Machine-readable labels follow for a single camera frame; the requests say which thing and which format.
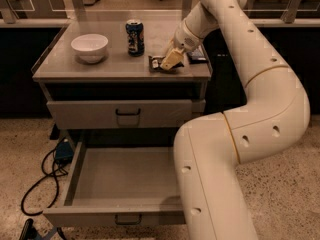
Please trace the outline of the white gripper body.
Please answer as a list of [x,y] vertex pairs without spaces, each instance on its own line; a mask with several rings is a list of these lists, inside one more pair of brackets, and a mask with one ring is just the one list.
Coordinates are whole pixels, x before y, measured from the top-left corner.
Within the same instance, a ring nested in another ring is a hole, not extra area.
[[185,18],[174,33],[173,47],[185,52],[191,52],[202,43],[200,34],[200,25]]

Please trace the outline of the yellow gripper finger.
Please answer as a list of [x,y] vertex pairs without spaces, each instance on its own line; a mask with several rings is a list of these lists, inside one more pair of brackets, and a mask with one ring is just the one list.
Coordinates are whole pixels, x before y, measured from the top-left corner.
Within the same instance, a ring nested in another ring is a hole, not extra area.
[[171,70],[175,65],[183,60],[183,51],[178,48],[170,49],[164,59],[162,60],[160,67],[163,70]]
[[166,49],[166,52],[165,54],[168,55],[172,49],[174,48],[174,41],[173,39],[171,39],[169,42],[168,42],[168,45],[167,45],[167,49]]

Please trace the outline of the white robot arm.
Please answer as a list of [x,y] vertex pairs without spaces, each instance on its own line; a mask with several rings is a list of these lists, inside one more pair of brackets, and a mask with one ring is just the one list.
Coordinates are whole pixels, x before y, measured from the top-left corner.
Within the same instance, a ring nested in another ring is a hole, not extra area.
[[288,63],[243,12],[246,0],[200,0],[176,29],[161,64],[181,62],[221,30],[245,105],[193,119],[178,130],[174,165],[190,240],[258,240],[235,168],[279,153],[305,133],[306,91]]

